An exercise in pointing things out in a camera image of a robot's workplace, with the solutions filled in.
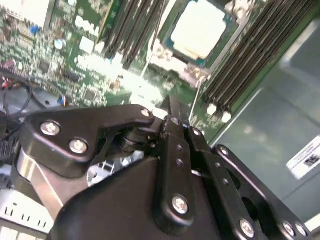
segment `microchip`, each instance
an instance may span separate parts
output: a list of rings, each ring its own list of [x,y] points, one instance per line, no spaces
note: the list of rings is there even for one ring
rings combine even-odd
[[[74,83],[78,83],[80,80],[80,76],[78,76],[77,74],[73,73],[70,70],[63,70],[62,71],[62,76],[64,76],[66,79],[69,79],[70,81],[74,82]]]
[[[95,96],[96,96],[96,93],[94,93],[94,92],[91,91],[91,90],[87,90],[87,91],[85,92],[84,98],[85,98],[86,100],[92,101],[93,99],[95,99]]]
[[[47,74],[49,72],[49,68],[50,68],[50,63],[45,61],[45,60],[41,60],[39,63],[39,69],[44,73]]]

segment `gray metal panel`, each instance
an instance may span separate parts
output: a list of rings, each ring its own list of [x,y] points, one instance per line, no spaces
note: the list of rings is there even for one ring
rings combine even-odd
[[[316,19],[214,141],[230,148],[304,222],[320,212],[320,165],[297,180],[286,164],[320,135],[319,41]]]

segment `blue component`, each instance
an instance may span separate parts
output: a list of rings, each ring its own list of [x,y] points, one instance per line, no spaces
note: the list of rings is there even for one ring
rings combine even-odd
[[[39,27],[37,25],[31,26],[29,28],[29,31],[30,31],[31,34],[35,35],[35,34],[37,34],[39,32]]]

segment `white label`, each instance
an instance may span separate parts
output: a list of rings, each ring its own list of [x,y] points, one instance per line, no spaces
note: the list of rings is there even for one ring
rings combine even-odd
[[[90,34],[92,34],[96,37],[99,36],[100,28],[98,26],[95,27],[95,25],[93,23],[90,23],[88,20],[84,20],[79,15],[76,16],[74,24],[78,28],[83,28],[86,32],[89,32]]]
[[[85,36],[82,37],[79,48],[88,54],[91,54],[94,49],[95,43]]]
[[[320,136],[313,139],[305,148],[295,155],[286,167],[296,179],[301,179],[320,164]]]

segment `sticker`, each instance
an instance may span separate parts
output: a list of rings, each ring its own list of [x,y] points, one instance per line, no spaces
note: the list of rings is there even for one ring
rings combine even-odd
[[[82,37],[79,48],[88,54],[91,54],[94,49],[95,43],[85,36]]]
[[[301,179],[320,164],[320,136],[313,139],[305,148],[295,155],[286,167],[296,179]]]

